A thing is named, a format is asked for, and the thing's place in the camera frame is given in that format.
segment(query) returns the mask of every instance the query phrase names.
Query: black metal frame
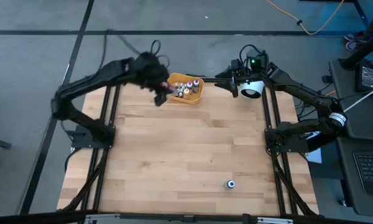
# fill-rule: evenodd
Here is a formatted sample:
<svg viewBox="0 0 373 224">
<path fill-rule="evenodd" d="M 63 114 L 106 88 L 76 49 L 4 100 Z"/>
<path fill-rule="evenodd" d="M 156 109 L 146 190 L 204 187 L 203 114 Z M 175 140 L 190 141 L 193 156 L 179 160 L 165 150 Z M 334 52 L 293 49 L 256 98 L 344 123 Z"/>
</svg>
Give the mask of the black metal frame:
<svg viewBox="0 0 373 224">
<path fill-rule="evenodd" d="M 361 15 L 362 10 L 360 10 L 359 3 L 356 4 L 358 13 Z M 259 30 L 86 30 L 87 22 L 90 18 L 91 10 L 93 8 L 94 0 L 89 0 L 85 15 L 83 17 L 83 21 L 81 23 L 79 30 L 0 30 L 0 35 L 77 35 L 75 45 L 73 47 L 71 57 L 69 60 L 68 68 L 65 72 L 65 76 L 63 79 L 62 84 L 67 84 L 70 81 L 70 77 L 73 73 L 73 69 L 75 66 L 76 58 L 78 56 L 78 52 L 81 46 L 81 41 L 83 40 L 83 36 L 85 35 L 284 35 L 284 36 L 306 36 L 307 34 L 303 31 L 259 31 Z M 318 35 L 322 36 L 342 36 L 345 34 L 351 33 L 350 31 L 321 31 Z M 119 90 L 120 86 L 115 88 L 115 94 L 113 99 L 113 104 L 111 108 L 111 115 L 109 119 L 109 124 L 113 124 L 115 112 L 117 108 L 117 102 L 119 99 Z M 106 94 L 104 97 L 103 107 L 101 110 L 101 117 L 104 118 L 104 111 L 106 112 L 108 107 L 109 101 L 109 94 L 110 88 L 107 88 Z M 280 123 L 280 116 L 279 110 L 277 107 L 277 100 L 275 93 L 271 92 L 272 103 L 275 113 L 275 122 L 277 124 Z M 267 102 L 267 95 L 265 91 L 262 94 L 262 100 L 264 105 L 264 113 L 265 113 L 265 120 L 267 122 L 267 128 L 271 128 L 271 120 L 270 120 L 270 113 L 269 107 Z M 44 132 L 44 136 L 39 146 L 39 155 L 34 163 L 34 171 L 31 177 L 31 180 L 27 186 L 27 191 L 24 196 L 22 205 L 20 205 L 20 212 L 19 215 L 13 217 L 0 217 L 0 223 L 68 223 L 68 222 L 82 222 L 87 215 L 91 214 L 98 214 L 98 207 L 99 207 L 99 199 L 101 195 L 101 189 L 103 184 L 103 177 L 104 171 L 106 166 L 106 159 L 108 156 L 109 149 L 103 149 L 103 156 L 101 158 L 101 162 L 99 163 L 99 173 L 98 173 L 98 183 L 96 192 L 94 195 L 94 202 L 93 202 L 93 209 L 86 210 L 86 204 L 88 201 L 88 195 L 86 194 L 83 197 L 82 201 L 82 210 L 81 211 L 61 211 L 61 212 L 54 212 L 54 213 L 42 213 L 42 214 L 33 214 L 28 215 L 30 206 L 32 205 L 33 197 L 35 191 L 37 189 L 37 185 L 39 183 L 39 179 L 42 173 L 42 169 L 44 167 L 45 159 L 48 154 L 48 149 L 50 147 L 50 143 L 53 138 L 53 133 L 55 127 L 57 125 L 57 120 L 53 119 L 52 117 L 49 119 L 47 123 L 46 130 Z M 96 166 L 96 160 L 98 155 L 99 149 L 93 149 L 93 153 L 91 156 L 90 167 L 88 171 L 88 177 L 91 177 L 94 173 L 94 168 Z M 296 216 L 296 215 L 289 215 L 286 213 L 285 210 L 285 202 L 282 193 L 282 183 L 281 178 L 278 175 L 277 171 L 275 171 L 276 165 L 275 163 L 278 162 L 277 158 L 275 157 L 276 153 L 272 152 L 272 162 L 274 165 L 274 178 L 275 178 L 275 185 L 277 189 L 277 197 L 279 203 L 279 211 L 281 218 L 290 218 L 295 220 L 296 223 L 318 223 L 322 222 L 322 218 L 318 217 L 304 217 L 304 216 Z M 284 179 L 291 183 L 291 175 L 290 175 L 290 168 L 288 166 L 288 159 L 286 153 L 282 153 L 282 162 L 285 168 L 285 176 L 282 176 Z M 297 214 L 297 207 L 295 204 L 295 199 L 289 194 L 291 209 L 293 214 Z M 253 223 L 259 219 L 259 217 L 251 217 L 250 215 L 240 215 L 240 216 L 221 216 L 221 215 L 168 215 L 168 214 L 132 214 L 132 213 L 122 213 L 121 218 L 138 218 L 138 219 L 161 219 L 161 220 L 180 220 L 183 222 L 196 222 L 196 221 L 225 221 L 225 222 L 243 222 L 243 223 Z M 337 220 L 335 223 L 343 223 L 342 220 Z"/>
</svg>

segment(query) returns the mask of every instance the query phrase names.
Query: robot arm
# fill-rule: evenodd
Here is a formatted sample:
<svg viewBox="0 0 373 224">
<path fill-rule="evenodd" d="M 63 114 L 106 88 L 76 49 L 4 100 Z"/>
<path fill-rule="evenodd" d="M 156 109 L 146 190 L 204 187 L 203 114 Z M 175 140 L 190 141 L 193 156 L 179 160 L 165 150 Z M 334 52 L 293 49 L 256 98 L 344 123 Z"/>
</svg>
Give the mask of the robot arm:
<svg viewBox="0 0 373 224">
<path fill-rule="evenodd" d="M 308 152 L 318 149 L 336 138 L 343 130 L 347 117 L 335 98 L 324 96 L 307 86 L 297 83 L 290 76 L 269 63 L 265 51 L 257 51 L 255 57 L 248 57 L 244 65 L 239 59 L 231 61 L 228 68 L 216 75 L 215 78 L 202 78 L 206 82 L 232 92 L 238 96 L 237 86 L 243 83 L 263 81 L 271 90 L 284 91 L 308 105 L 312 105 L 318 112 L 318 119 L 307 119 L 298 123 L 281 122 L 276 129 L 265 130 L 267 146 L 270 150 L 285 152 Z M 308 148 L 300 147 L 306 141 L 306 133 L 320 131 L 321 134 L 308 140 Z"/>
<path fill-rule="evenodd" d="M 112 141 L 114 133 L 111 127 L 105 126 L 100 119 L 92 119 L 78 111 L 71 101 L 104 86 L 132 83 L 155 91 L 155 104 L 160 106 L 166 101 L 166 94 L 172 92 L 167 79 L 166 67 L 160 64 L 152 53 L 144 52 L 135 60 L 133 58 L 114 60 L 93 75 L 60 86 L 51 99 L 52 115 L 60 121 L 69 119 L 86 128 L 90 131 L 93 141 Z"/>
</svg>

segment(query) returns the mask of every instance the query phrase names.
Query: bottle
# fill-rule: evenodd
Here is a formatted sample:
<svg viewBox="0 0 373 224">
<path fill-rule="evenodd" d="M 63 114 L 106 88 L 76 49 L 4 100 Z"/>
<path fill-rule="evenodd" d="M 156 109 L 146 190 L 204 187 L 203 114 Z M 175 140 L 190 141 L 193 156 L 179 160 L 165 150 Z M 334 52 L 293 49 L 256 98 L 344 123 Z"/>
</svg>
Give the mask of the bottle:
<svg viewBox="0 0 373 224">
<path fill-rule="evenodd" d="M 193 92 L 198 93 L 199 92 L 199 80 L 193 81 Z"/>
<path fill-rule="evenodd" d="M 193 85 L 192 85 L 192 82 L 191 81 L 189 81 L 188 83 L 186 83 L 186 87 L 189 89 L 189 91 L 192 93 L 192 87 L 193 87 Z"/>
<path fill-rule="evenodd" d="M 175 97 L 178 97 L 178 94 L 181 92 L 180 89 L 175 89 Z"/>
<path fill-rule="evenodd" d="M 184 89 L 184 99 L 189 100 L 191 97 L 191 92 L 189 91 L 188 88 Z"/>
<path fill-rule="evenodd" d="M 235 187 L 235 182 L 233 180 L 229 180 L 229 181 L 225 182 L 225 184 L 224 184 L 225 189 L 232 189 L 234 187 Z"/>
</svg>

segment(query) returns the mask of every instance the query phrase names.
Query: wooden tabletop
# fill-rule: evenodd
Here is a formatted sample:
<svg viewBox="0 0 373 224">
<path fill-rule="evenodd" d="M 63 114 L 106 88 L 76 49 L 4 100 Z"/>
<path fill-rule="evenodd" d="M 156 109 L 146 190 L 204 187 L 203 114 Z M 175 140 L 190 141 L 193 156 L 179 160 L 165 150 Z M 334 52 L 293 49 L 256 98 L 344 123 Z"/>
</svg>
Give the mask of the wooden tabletop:
<svg viewBox="0 0 373 224">
<path fill-rule="evenodd" d="M 83 112 L 98 118 L 103 96 L 104 89 L 88 94 Z M 264 151 L 261 99 L 232 98 L 210 84 L 197 105 L 168 100 L 156 107 L 153 97 L 133 85 L 121 89 L 100 211 L 279 215 L 272 163 Z M 297 121 L 292 97 L 277 98 L 282 121 Z M 58 208 L 85 183 L 90 158 L 91 149 L 82 149 L 70 159 Z M 296 190 L 318 212 L 308 164 L 298 154 L 288 158 Z M 235 188 L 225 189 L 231 179 Z"/>
</svg>

